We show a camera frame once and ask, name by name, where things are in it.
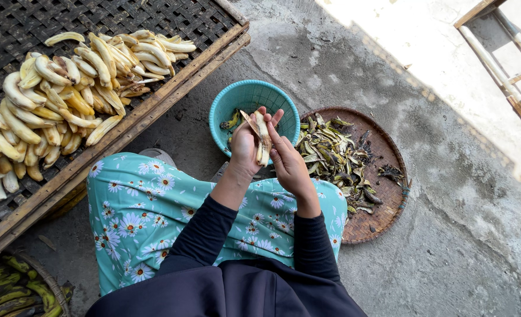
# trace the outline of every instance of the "woman's left hand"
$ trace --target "woman's left hand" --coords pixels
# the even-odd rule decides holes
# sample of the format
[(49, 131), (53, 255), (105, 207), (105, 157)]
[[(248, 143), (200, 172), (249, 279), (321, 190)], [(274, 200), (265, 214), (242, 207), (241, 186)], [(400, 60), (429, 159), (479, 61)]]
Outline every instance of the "woman's left hand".
[[(276, 126), (284, 115), (284, 110), (279, 109), (274, 116), (271, 116), (269, 113), (266, 113), (266, 107), (264, 106), (260, 107), (258, 112), (264, 115), (264, 121), (272, 122), (273, 126)], [(247, 122), (243, 122), (235, 129), (231, 140), (231, 161), (229, 166), (241, 173), (245, 173), (250, 178), (261, 168), (257, 164), (258, 144), (256, 139), (257, 136), (251, 126)]]

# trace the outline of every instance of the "woman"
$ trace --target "woman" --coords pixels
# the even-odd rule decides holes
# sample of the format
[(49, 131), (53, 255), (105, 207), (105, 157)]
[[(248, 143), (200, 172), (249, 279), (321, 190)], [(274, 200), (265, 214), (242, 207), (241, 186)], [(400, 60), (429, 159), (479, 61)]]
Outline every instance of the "woman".
[(234, 131), (217, 184), (135, 154), (94, 165), (90, 224), (106, 295), (87, 316), (366, 316), (336, 265), (344, 197), (310, 179), (276, 133), (284, 112), (259, 112), (277, 179), (250, 183), (260, 166), (248, 124)]

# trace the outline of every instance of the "shoe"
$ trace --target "shoe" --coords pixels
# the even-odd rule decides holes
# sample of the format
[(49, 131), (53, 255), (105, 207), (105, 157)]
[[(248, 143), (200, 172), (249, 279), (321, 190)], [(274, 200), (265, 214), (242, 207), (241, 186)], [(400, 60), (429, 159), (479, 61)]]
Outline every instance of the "shoe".
[(172, 160), (172, 157), (168, 155), (165, 151), (159, 149), (159, 148), (148, 148), (144, 149), (143, 151), (139, 152), (139, 155), (144, 155), (148, 157), (152, 157), (154, 159), (159, 159), (166, 164), (169, 164), (173, 168), (176, 168), (176, 164), (174, 164), (174, 161)]

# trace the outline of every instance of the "teal floral skirt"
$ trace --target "teal floral skirt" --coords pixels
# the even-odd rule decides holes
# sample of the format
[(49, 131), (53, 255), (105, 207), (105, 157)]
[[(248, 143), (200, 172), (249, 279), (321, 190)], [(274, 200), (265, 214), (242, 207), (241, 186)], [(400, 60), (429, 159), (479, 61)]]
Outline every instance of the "teal floral skirt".
[[(333, 184), (312, 182), (337, 259), (347, 203)], [(133, 153), (96, 162), (86, 185), (102, 295), (153, 277), (215, 187), (163, 161)], [(251, 183), (214, 265), (228, 259), (270, 257), (293, 267), (296, 210), (294, 196), (278, 179)]]

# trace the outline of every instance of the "blue plastic basket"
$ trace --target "blue plastic basket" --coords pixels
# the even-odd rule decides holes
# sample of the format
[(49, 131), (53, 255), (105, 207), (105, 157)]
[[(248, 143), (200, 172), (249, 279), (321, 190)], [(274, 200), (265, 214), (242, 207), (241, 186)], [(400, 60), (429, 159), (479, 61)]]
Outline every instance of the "blue plastic basket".
[(227, 148), (227, 140), (237, 125), (223, 130), (219, 124), (231, 119), (235, 108), (252, 113), (264, 105), (267, 112), (275, 114), (278, 109), (284, 110), (284, 116), (278, 123), (278, 134), (285, 136), (293, 143), (299, 137), (299, 114), (294, 103), (280, 88), (260, 80), (243, 80), (232, 83), (215, 97), (210, 109), (210, 131), (217, 146), (227, 156), (231, 151)]

